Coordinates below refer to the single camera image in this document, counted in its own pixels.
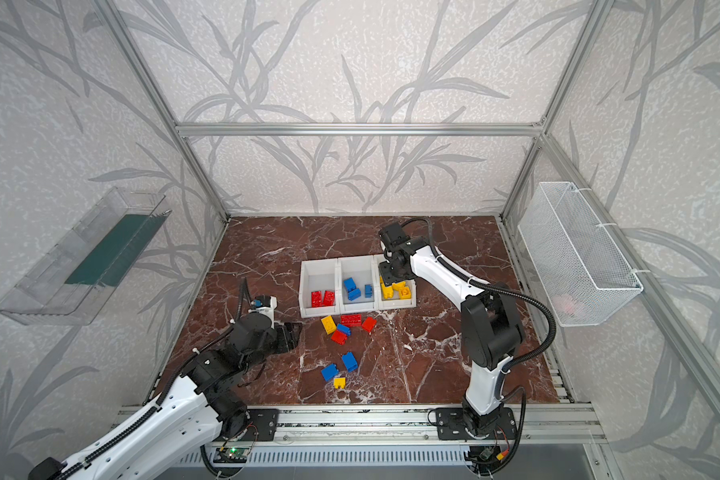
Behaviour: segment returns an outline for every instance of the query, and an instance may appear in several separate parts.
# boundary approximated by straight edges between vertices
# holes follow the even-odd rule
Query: patterned wallpaper
[[[538,121],[583,0],[117,0],[180,121]]]
[[[173,213],[90,325],[0,315],[0,480],[145,398],[222,229],[92,11],[0,1],[0,297],[111,187],[162,192]]]
[[[524,137],[193,140],[228,211],[241,214],[495,213],[530,146]]]
[[[553,133],[720,364],[720,2],[672,5],[609,16]]]
[[[720,2],[631,5],[553,134],[720,364]],[[558,180],[548,160],[534,173]],[[556,344],[628,478],[720,478],[720,422],[639,300]]]
[[[538,121],[590,0],[117,0],[185,122]],[[196,138],[229,211],[500,211],[525,139]]]
[[[562,177],[540,155],[507,216],[531,292],[549,303],[518,234],[540,181]],[[624,478],[720,479],[720,421],[637,297],[599,326],[557,329],[553,345],[566,386],[592,402]]]

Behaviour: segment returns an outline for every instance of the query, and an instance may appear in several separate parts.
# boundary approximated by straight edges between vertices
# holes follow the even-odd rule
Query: green strip
[[[166,218],[162,215],[124,216],[64,283],[119,285]]]

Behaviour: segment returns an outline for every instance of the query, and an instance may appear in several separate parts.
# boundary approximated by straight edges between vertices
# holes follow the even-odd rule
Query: ventilation grille
[[[465,465],[464,452],[461,446],[256,446],[245,466],[462,466]],[[185,456],[174,465],[195,466],[202,466],[199,451]]]

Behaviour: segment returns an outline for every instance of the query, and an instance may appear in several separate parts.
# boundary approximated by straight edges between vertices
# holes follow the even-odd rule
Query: black cable
[[[238,298],[238,304],[237,304],[237,315],[235,316],[235,321],[240,320],[240,315],[242,314],[242,302],[243,300],[247,300],[250,304],[251,301],[251,293],[248,291],[248,281],[244,278],[240,282],[240,295]],[[125,437],[133,433],[137,428],[139,428],[146,420],[148,420],[152,415],[155,414],[155,412],[158,412],[163,405],[163,401],[168,397],[168,391],[173,386],[173,383],[176,381],[176,378],[178,378],[179,374],[181,374],[181,371],[189,365],[189,363],[197,357],[199,354],[204,352],[205,350],[208,350],[221,340],[228,337],[228,335],[231,333],[232,328],[234,327],[234,324],[231,324],[224,330],[217,338],[214,340],[208,342],[203,348],[198,350],[198,352],[194,352],[188,359],[184,360],[182,364],[173,370],[171,373],[171,376],[168,379],[168,382],[166,383],[165,387],[163,388],[162,393],[159,397],[157,397],[157,400],[155,400],[156,406],[152,406],[149,409],[144,412],[144,414],[139,417],[138,420],[136,420],[134,423],[129,425],[125,430],[117,434],[114,438],[109,440],[107,443],[102,445],[101,447],[98,447],[96,450],[94,450],[91,454],[85,457],[85,460],[83,462],[78,462],[74,464],[73,466],[69,467],[67,470],[62,472],[58,477],[56,477],[55,480],[66,480],[69,476],[73,475],[74,473],[78,472],[82,468],[85,467],[85,464],[90,464],[93,460],[101,456],[103,453],[105,453],[110,448],[114,447],[118,443],[120,443]]]
[[[206,453],[206,446],[204,445],[200,446],[200,456],[202,457],[202,464],[206,466],[206,470],[211,472],[213,476],[217,479],[226,480],[227,478],[232,478],[233,476],[240,473],[240,470],[242,470],[242,468],[225,468],[225,470],[235,470],[233,474],[225,475],[224,472],[211,465],[211,460],[208,459],[208,454]]]
[[[523,397],[520,400],[520,418],[518,420],[518,430],[514,436],[514,443],[512,444],[512,448],[509,449],[509,453],[507,454],[507,456],[501,460],[501,463],[499,464],[498,467],[496,467],[495,470],[489,471],[489,475],[493,475],[496,472],[499,472],[502,468],[509,465],[509,462],[511,462],[512,458],[514,458],[515,453],[517,453],[517,451],[518,451],[518,446],[520,445],[520,439],[523,436],[523,423],[525,422],[525,408],[526,408],[528,400],[525,395],[525,389],[522,386],[516,386],[514,388],[514,390],[512,390],[512,392],[510,392],[510,394],[507,395],[507,397],[506,397],[506,398],[510,398],[519,391],[522,391]],[[496,465],[496,462],[484,462],[483,460],[480,460],[477,458],[472,458],[469,456],[464,456],[464,459],[466,459],[468,462],[472,462],[477,465],[486,465],[486,466]]]
[[[248,291],[248,279],[242,279],[240,282],[240,288],[239,293],[237,297],[237,314],[235,314],[235,322],[240,321],[240,316],[242,315],[242,304],[243,301],[246,300],[248,304],[250,305],[251,302],[251,293]],[[221,332],[221,334],[215,338],[214,340],[211,340],[207,344],[204,345],[203,348],[199,349],[197,352],[193,352],[192,355],[190,355],[184,362],[178,366],[173,372],[171,373],[170,377],[168,377],[168,382],[166,382],[166,385],[163,387],[163,391],[160,393],[160,396],[157,397],[156,404],[157,405],[163,405],[163,402],[165,401],[166,397],[168,396],[168,391],[173,386],[173,383],[176,381],[176,379],[181,374],[181,371],[184,370],[184,367],[190,364],[192,360],[195,359],[199,354],[203,353],[204,351],[208,350],[221,340],[224,340],[227,338],[232,330],[234,330],[235,324],[229,325],[226,330]]]
[[[256,378],[251,380],[250,382],[241,383],[237,386],[237,388],[243,388],[249,386],[251,383],[254,383],[256,380],[258,380],[262,373],[264,373],[264,368],[266,367],[266,359],[264,359],[264,363],[262,363],[262,368],[259,370],[259,373],[256,375]]]
[[[434,235],[432,233],[432,222],[429,218],[423,217],[423,216],[416,216],[414,218],[408,219],[405,222],[401,224],[401,226],[408,225],[412,222],[425,222],[427,224],[427,233],[429,236],[429,248],[432,250],[432,255],[435,259],[437,259],[438,263],[440,263],[442,266],[445,267],[446,270],[451,272],[452,274],[456,275],[461,280],[467,282],[467,284],[475,286],[481,290],[486,290],[487,292],[492,293],[498,293],[501,295],[507,295],[512,296],[515,298],[519,298],[520,300],[528,303],[529,305],[535,306],[539,312],[544,314],[544,317],[547,319],[547,324],[549,325],[549,329],[547,331],[547,338],[544,339],[542,343],[538,345],[535,349],[529,351],[528,353],[525,353],[524,355],[521,355],[519,357],[513,358],[512,360],[509,360],[509,362],[504,365],[502,371],[506,374],[509,373],[509,370],[516,366],[519,363],[525,362],[527,360],[530,360],[534,358],[535,356],[540,355],[543,351],[548,349],[552,345],[552,341],[554,341],[555,336],[557,335],[557,324],[554,321],[554,316],[552,315],[552,312],[547,308],[545,304],[542,302],[539,302],[532,296],[528,296],[524,293],[517,292],[515,290],[510,290],[506,288],[501,288],[499,286],[493,286],[489,283],[482,283],[474,280],[469,275],[463,274],[459,269],[455,268],[454,265],[451,265],[449,262],[446,261],[446,259],[438,252],[437,248],[434,245]]]
[[[491,293],[497,293],[500,295],[506,295],[506,296],[512,296],[514,298],[519,298],[520,300],[528,303],[529,305],[535,306],[539,312],[544,314],[544,317],[547,319],[547,324],[549,325],[549,329],[547,331],[547,337],[544,339],[542,343],[538,345],[535,349],[531,350],[528,353],[525,353],[524,355],[520,355],[519,357],[515,357],[512,360],[509,360],[506,365],[504,365],[503,369],[501,370],[503,374],[509,373],[509,370],[513,366],[516,366],[519,363],[526,362],[527,360],[530,360],[538,355],[540,355],[542,352],[544,352],[546,349],[548,349],[552,345],[552,341],[554,341],[555,336],[557,335],[557,324],[554,321],[554,316],[552,315],[552,312],[547,308],[545,304],[542,302],[539,302],[532,296],[528,296],[524,293],[517,292],[515,290],[510,290],[506,288],[501,288],[499,286],[493,286],[489,283],[483,283],[478,282],[474,280],[473,277],[464,274],[461,272],[458,268],[455,267],[455,265],[450,264],[446,261],[445,257],[442,256],[437,248],[434,245],[434,234],[433,234],[433,228],[432,228],[432,221],[429,218],[423,217],[423,216],[415,216],[413,218],[410,218],[403,222],[400,227],[404,227],[408,224],[411,224],[413,222],[424,222],[427,225],[427,235],[429,237],[429,248],[432,251],[432,255],[436,259],[436,261],[445,267],[446,270],[451,272],[452,274],[456,275],[459,279],[467,282],[468,285],[475,286],[481,290],[485,290],[487,292]],[[504,468],[512,459],[516,451],[518,450],[518,445],[520,444],[520,434],[523,431],[523,422],[525,421],[525,407],[526,407],[526,395],[525,395],[525,389],[522,386],[516,387],[508,396],[503,398],[503,400],[506,401],[507,398],[512,397],[515,393],[517,393],[519,390],[522,390],[523,392],[523,399],[522,399],[522,406],[520,407],[520,420],[518,421],[518,433],[515,437],[514,444],[512,445],[512,448],[510,449],[509,454],[507,455],[506,459],[498,466],[496,470],[491,471],[491,475],[498,472],[502,468]],[[471,460],[474,463],[481,464],[481,465],[493,465],[493,462],[482,462],[480,460]]]

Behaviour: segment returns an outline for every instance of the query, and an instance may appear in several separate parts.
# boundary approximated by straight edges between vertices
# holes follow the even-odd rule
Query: red lego brick
[[[362,315],[359,313],[355,315],[342,315],[342,324],[346,326],[360,326],[362,322]]]
[[[320,292],[312,292],[312,308],[322,306],[322,295]]]
[[[347,336],[345,333],[336,330],[333,335],[331,335],[331,340],[338,343],[339,345],[344,345],[344,342],[347,341]]]
[[[333,306],[333,303],[336,301],[336,294],[331,292],[330,290],[326,290],[326,293],[322,297],[322,305],[323,306]]]
[[[373,330],[373,327],[376,326],[376,320],[374,320],[371,317],[368,317],[365,319],[365,322],[362,323],[362,329],[366,332],[370,333],[371,330]]]

